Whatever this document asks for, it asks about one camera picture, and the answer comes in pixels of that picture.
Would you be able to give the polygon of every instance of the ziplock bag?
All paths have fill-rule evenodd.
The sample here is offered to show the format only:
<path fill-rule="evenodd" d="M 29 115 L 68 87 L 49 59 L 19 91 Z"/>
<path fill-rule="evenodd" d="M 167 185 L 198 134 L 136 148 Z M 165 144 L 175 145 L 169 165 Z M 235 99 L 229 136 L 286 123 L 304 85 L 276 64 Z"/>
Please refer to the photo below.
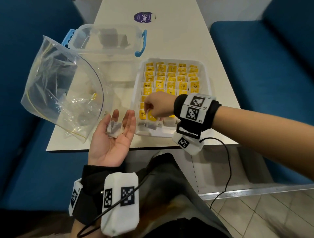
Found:
<path fill-rule="evenodd" d="M 21 104 L 83 143 L 111 111 L 113 90 L 98 67 L 44 36 L 28 75 Z"/>

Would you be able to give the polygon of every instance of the blue sofa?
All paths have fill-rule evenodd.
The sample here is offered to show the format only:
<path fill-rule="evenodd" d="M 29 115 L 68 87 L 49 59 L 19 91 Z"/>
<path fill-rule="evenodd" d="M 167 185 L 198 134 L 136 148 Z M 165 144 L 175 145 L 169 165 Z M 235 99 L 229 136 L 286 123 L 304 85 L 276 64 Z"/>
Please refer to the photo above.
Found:
<path fill-rule="evenodd" d="M 66 211 L 87 152 L 46 152 L 54 125 L 20 100 L 42 35 L 61 43 L 83 19 L 71 0 L 1 1 L 0 18 L 0 208 Z"/>
<path fill-rule="evenodd" d="M 314 126 L 313 0 L 273 0 L 262 20 L 215 22 L 210 34 L 242 109 Z M 265 162 L 275 182 L 313 183 Z"/>

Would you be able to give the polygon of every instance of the white plastic tray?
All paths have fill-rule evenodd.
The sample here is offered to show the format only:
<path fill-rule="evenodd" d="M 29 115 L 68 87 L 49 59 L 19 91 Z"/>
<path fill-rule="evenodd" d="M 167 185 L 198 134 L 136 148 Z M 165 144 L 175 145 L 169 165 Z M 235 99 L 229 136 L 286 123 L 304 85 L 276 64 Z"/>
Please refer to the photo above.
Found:
<path fill-rule="evenodd" d="M 156 66 L 157 62 L 164 62 L 165 64 L 168 63 L 185 63 L 187 66 L 189 65 L 197 65 L 198 66 L 198 77 L 201 84 L 200 93 L 206 94 L 206 95 L 212 95 L 212 91 L 210 88 L 209 83 L 209 77 L 207 73 L 206 67 L 203 65 L 203 63 L 195 60 L 180 60 L 180 59 L 156 59 L 156 58 L 150 58 L 145 61 L 142 61 L 140 63 L 140 67 L 138 69 L 138 73 L 136 75 L 133 95 L 132 95 L 132 101 L 131 101 L 131 108 L 135 111 L 136 119 L 138 120 L 138 113 L 140 109 L 140 102 L 141 102 L 141 91 L 142 86 L 144 82 L 144 69 L 146 63 L 153 62 Z M 173 133 L 176 131 L 175 127 L 158 127 L 156 130 L 152 130 L 146 127 L 139 127 L 136 126 L 136 135 L 140 136 L 153 136 L 153 137 L 166 137 L 166 138 L 172 138 Z"/>

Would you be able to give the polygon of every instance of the black cable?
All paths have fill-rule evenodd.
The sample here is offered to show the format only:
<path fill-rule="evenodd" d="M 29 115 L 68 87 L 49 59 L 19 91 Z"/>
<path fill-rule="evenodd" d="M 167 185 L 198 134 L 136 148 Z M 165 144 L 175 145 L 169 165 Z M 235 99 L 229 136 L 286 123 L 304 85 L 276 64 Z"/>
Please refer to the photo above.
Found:
<path fill-rule="evenodd" d="M 214 138 L 214 137 L 207 137 L 207 138 L 204 138 L 204 139 L 201 139 L 199 142 L 201 143 L 202 141 L 206 140 L 206 139 L 214 139 L 214 140 L 217 140 L 219 142 L 221 142 L 223 144 L 223 146 L 226 148 L 226 151 L 227 151 L 227 155 L 228 155 L 228 163 L 229 163 L 229 169 L 230 169 L 230 176 L 229 176 L 229 179 L 226 183 L 226 187 L 225 187 L 225 190 L 223 192 L 221 192 L 220 194 L 217 195 L 217 197 L 215 197 L 215 199 L 212 201 L 211 205 L 210 205 L 210 208 L 212 208 L 212 205 L 214 203 L 214 201 L 221 195 L 223 194 L 224 192 L 227 191 L 227 186 L 228 186 L 228 183 L 230 182 L 230 179 L 231 179 L 231 164 L 230 164 L 230 155 L 229 155 L 229 151 L 228 151 L 228 148 L 227 146 L 225 145 L 225 143 L 223 143 L 221 140 L 217 139 L 217 138 Z"/>
<path fill-rule="evenodd" d="M 92 220 L 89 224 L 87 224 L 86 226 L 83 227 L 82 230 L 79 231 L 79 233 L 76 235 L 77 238 L 82 238 L 85 237 L 91 233 L 93 233 L 94 231 L 98 230 L 100 228 L 100 226 L 95 227 L 94 229 L 82 234 L 87 228 L 89 228 L 90 226 L 92 226 L 99 218 L 101 218 L 103 215 L 105 215 L 107 212 L 111 211 L 114 207 L 116 207 L 117 205 L 119 205 L 121 202 L 123 202 L 124 200 L 126 200 L 129 196 L 131 196 L 132 194 L 135 193 L 136 190 L 138 190 L 143 183 L 147 180 L 148 175 L 146 175 L 143 180 L 138 184 L 138 186 L 128 194 L 128 196 L 120 199 L 119 201 L 117 201 L 115 204 L 113 204 L 111 207 L 109 207 L 107 210 L 105 210 L 104 212 L 102 212 L 101 214 L 99 214 L 94 220 Z"/>

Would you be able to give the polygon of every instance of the blue handle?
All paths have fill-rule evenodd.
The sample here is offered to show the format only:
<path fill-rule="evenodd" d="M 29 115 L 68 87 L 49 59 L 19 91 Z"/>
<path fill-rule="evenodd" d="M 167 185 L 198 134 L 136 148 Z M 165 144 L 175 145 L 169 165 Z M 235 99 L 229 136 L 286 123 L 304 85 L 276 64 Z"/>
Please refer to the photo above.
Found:
<path fill-rule="evenodd" d="M 144 37 L 144 40 L 143 40 L 143 48 L 142 48 L 141 51 L 136 51 L 136 52 L 134 53 L 134 55 L 135 55 L 136 57 L 140 57 L 140 56 L 143 54 L 144 50 L 145 50 L 145 47 L 146 47 L 146 36 L 147 36 L 147 30 L 144 30 L 143 33 L 142 33 L 142 38 Z"/>
<path fill-rule="evenodd" d="M 69 32 L 67 33 L 67 35 L 65 36 L 65 38 L 63 39 L 61 45 L 63 45 L 64 47 L 67 47 L 69 41 L 71 40 L 72 36 L 74 35 L 75 30 L 74 29 L 70 29 Z"/>

